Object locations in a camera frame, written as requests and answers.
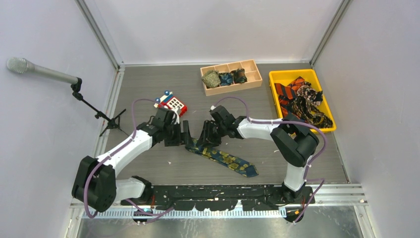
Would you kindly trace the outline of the blue yellow floral tie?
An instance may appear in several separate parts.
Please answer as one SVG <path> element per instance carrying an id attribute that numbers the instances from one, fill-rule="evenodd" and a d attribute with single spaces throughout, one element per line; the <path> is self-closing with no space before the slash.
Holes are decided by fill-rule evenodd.
<path id="1" fill-rule="evenodd" d="M 198 140 L 193 138 L 192 142 L 185 145 L 185 148 L 197 155 L 216 162 L 230 170 L 246 177 L 252 178 L 259 175 L 256 166 L 240 157 L 218 150 L 214 147 L 205 147 L 198 144 Z"/>

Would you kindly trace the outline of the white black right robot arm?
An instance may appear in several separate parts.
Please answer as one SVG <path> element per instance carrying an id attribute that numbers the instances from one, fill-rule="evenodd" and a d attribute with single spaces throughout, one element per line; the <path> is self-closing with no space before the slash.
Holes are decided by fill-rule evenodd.
<path id="1" fill-rule="evenodd" d="M 283 198 L 292 204 L 302 198 L 302 190 L 306 184 L 306 167 L 319 145 L 319 139 L 311 132 L 309 124 L 293 115 L 274 120 L 234 117 L 223 106 L 211 107 L 210 116 L 212 119 L 204 122 L 198 140 L 200 146 L 218 146 L 225 136 L 274 142 L 287 162 L 286 176 L 281 187 Z"/>

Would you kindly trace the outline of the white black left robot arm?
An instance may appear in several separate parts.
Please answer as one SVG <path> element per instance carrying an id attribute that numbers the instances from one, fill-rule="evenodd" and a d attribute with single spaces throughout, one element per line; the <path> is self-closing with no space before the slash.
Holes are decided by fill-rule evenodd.
<path id="1" fill-rule="evenodd" d="M 150 122 L 143 122 L 120 144 L 79 164 L 71 195 L 81 201 L 88 217 L 106 211 L 114 202 L 135 200 L 147 205 L 152 198 L 151 183 L 139 176 L 117 180 L 118 174 L 140 154 L 157 143 L 182 144 L 183 133 L 177 110 L 159 108 Z"/>

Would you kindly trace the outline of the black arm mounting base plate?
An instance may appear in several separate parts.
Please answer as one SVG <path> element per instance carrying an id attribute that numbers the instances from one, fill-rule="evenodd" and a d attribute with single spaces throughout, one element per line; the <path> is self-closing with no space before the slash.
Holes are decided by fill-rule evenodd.
<path id="1" fill-rule="evenodd" d="M 303 218 L 303 210 L 315 202 L 314 192 L 304 185 L 297 192 L 280 185 L 155 185 L 147 186 L 139 198 L 123 200 L 123 205 L 132 203 L 166 211 L 230 212 L 237 205 L 243 211 L 274 211 L 288 205 L 296 210 L 286 211 L 286 220 L 292 222 Z"/>

